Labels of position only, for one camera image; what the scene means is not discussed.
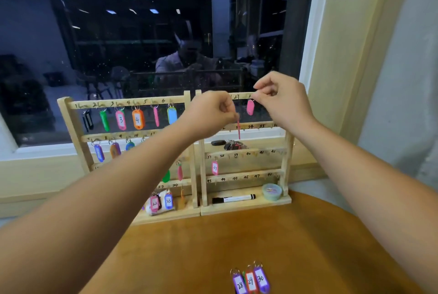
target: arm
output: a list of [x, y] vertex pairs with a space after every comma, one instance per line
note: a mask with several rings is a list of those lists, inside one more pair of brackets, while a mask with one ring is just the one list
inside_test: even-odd
[[237, 118], [227, 92], [196, 96], [174, 124], [6, 225], [0, 230], [2, 292], [80, 291], [175, 159]]
[[425, 289], [438, 288], [438, 194], [314, 118], [304, 85], [271, 72], [253, 98], [314, 155], [365, 226]]

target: person's right arm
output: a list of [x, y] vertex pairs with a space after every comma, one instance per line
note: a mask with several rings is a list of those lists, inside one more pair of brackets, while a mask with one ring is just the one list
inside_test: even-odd
[[253, 98], [300, 140], [391, 256], [427, 291], [438, 288], [438, 194], [338, 136], [313, 116], [304, 85], [271, 72]]

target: wooden rack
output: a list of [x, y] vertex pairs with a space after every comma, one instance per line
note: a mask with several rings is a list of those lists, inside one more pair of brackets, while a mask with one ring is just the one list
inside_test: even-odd
[[[70, 97], [64, 97], [58, 99], [58, 105], [60, 107], [63, 119], [67, 126], [73, 145], [78, 153], [82, 169], [87, 174], [95, 169], [98, 169], [104, 163], [96, 163], [91, 155], [88, 142], [92, 141], [106, 141], [111, 139], [125, 139], [125, 138], [138, 138], [138, 137], [150, 137], [160, 131], [161, 129], [153, 130], [137, 130], [137, 131], [119, 131], [113, 133], [102, 134], [89, 134], [84, 135], [82, 125], [79, 120], [76, 111], [78, 109], [102, 109], [105, 107], [130, 107], [130, 106], [145, 106], [145, 105], [161, 105], [169, 103], [184, 103], [185, 108], [190, 105], [190, 91], [184, 91], [183, 96], [169, 96], [169, 97], [149, 97], [149, 98], [133, 98], [133, 99], [109, 99], [99, 101], [73, 101]], [[190, 145], [188, 149], [178, 158], [181, 162], [189, 162], [190, 165], [190, 177], [183, 180], [171, 180], [166, 183], [160, 182], [157, 186], [157, 190], [167, 188], [175, 188], [181, 186], [191, 186], [192, 195], [186, 195], [182, 199], [176, 197], [174, 193], [173, 203], [176, 210], [157, 214], [155, 216], [148, 215], [145, 211], [141, 210], [135, 217], [132, 224], [143, 224], [163, 220], [188, 218], [200, 215], [200, 208], [198, 206], [198, 193], [196, 188], [196, 170], [194, 159], [194, 145]]]
[[[251, 92], [237, 92], [230, 93], [231, 98], [233, 100], [239, 99], [250, 99]], [[263, 121], [263, 122], [246, 122], [240, 123], [240, 129], [260, 129], [260, 128], [273, 128], [277, 125], [272, 121]], [[227, 125], [222, 130], [238, 130], [237, 124]], [[221, 150], [217, 152], [205, 152], [205, 143], [204, 140], [199, 141], [200, 146], [200, 166], [201, 166], [201, 192], [202, 192], [202, 204], [201, 204], [201, 215], [209, 215], [215, 213], [222, 212], [231, 212], [237, 210], [243, 210], [247, 208], [259, 208], [264, 206], [273, 206], [273, 205], [281, 205], [288, 204], [292, 202], [288, 194], [288, 186], [287, 179], [289, 177], [289, 164], [292, 157], [292, 148], [293, 148], [293, 136], [286, 132], [285, 136], [285, 145], [282, 147], [272, 147], [272, 148], [248, 148], [241, 150], [230, 150], [225, 151]], [[267, 153], [282, 153], [282, 162], [280, 168], [266, 169], [266, 170], [256, 170], [251, 172], [241, 172], [241, 173], [227, 173], [222, 175], [207, 175], [206, 174], [206, 162], [215, 160], [217, 158], [218, 162], [223, 159], [223, 161], [227, 161], [230, 158], [238, 158], [240, 156], [257, 156], [260, 154]], [[261, 191], [261, 187], [246, 187], [240, 189], [227, 190], [226, 187], [224, 189], [219, 188], [219, 192], [209, 192], [208, 185], [217, 184], [221, 185], [224, 181], [255, 181], [260, 178], [271, 179], [279, 177], [279, 185], [283, 189], [283, 194], [277, 201], [269, 201], [264, 198], [263, 193]], [[213, 197], [228, 197], [228, 196], [241, 196], [241, 195], [249, 195], [255, 194], [256, 198], [253, 200], [240, 201], [240, 202], [232, 202], [232, 203], [222, 203], [222, 204], [212, 204], [211, 199]]]

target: tabletop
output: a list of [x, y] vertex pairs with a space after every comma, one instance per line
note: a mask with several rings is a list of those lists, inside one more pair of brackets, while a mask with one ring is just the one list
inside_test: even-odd
[[271, 293], [421, 293], [354, 215], [292, 204], [132, 226], [82, 294], [234, 293], [230, 270], [263, 264]]

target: round container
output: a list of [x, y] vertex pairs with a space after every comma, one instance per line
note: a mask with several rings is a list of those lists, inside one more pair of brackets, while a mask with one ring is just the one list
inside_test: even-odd
[[267, 183], [261, 186], [261, 191], [263, 192], [263, 196], [269, 201], [278, 200], [283, 193], [282, 188], [273, 183]]

